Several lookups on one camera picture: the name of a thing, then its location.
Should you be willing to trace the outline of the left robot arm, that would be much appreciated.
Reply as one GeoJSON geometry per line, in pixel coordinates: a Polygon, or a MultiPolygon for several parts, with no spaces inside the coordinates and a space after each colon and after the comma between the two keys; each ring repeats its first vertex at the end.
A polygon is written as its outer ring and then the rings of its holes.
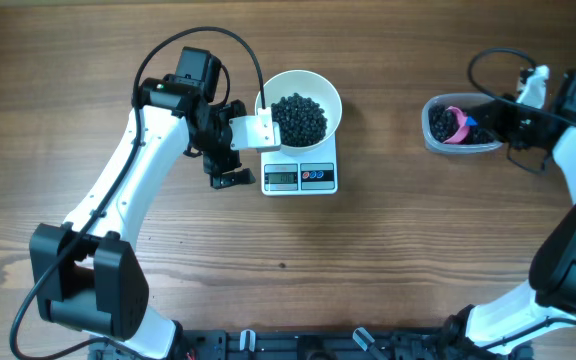
{"type": "Polygon", "coordinates": [[[251,184],[239,152],[274,143],[271,111],[249,116],[240,101],[214,104],[216,83],[168,75],[138,82],[118,147],[85,198],[59,226],[39,225],[30,244],[40,317],[89,333],[139,359],[190,359],[182,325],[149,304],[135,254],[137,238],[163,180],[181,156],[203,157],[213,188],[251,184]]]}

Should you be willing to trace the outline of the pink scoop with blue handle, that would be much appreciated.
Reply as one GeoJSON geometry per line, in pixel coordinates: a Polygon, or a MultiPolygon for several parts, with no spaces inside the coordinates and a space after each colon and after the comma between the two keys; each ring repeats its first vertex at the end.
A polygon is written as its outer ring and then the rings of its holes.
{"type": "Polygon", "coordinates": [[[467,115],[460,108],[455,106],[450,106],[447,111],[452,113],[456,118],[456,123],[458,125],[457,131],[448,139],[444,140],[444,144],[461,144],[468,136],[470,129],[477,126],[477,121],[472,117],[467,115]]]}

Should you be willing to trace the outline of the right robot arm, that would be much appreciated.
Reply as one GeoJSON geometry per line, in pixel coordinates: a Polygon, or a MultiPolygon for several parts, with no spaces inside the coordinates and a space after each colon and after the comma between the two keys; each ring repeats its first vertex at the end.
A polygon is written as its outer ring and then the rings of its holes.
{"type": "Polygon", "coordinates": [[[542,86],[531,75],[518,98],[497,97],[469,114],[512,148],[545,150],[564,174],[573,206],[537,251],[526,281],[446,320],[430,343],[439,359],[512,358],[530,340],[576,326],[576,69],[565,73],[549,110],[542,86]]]}

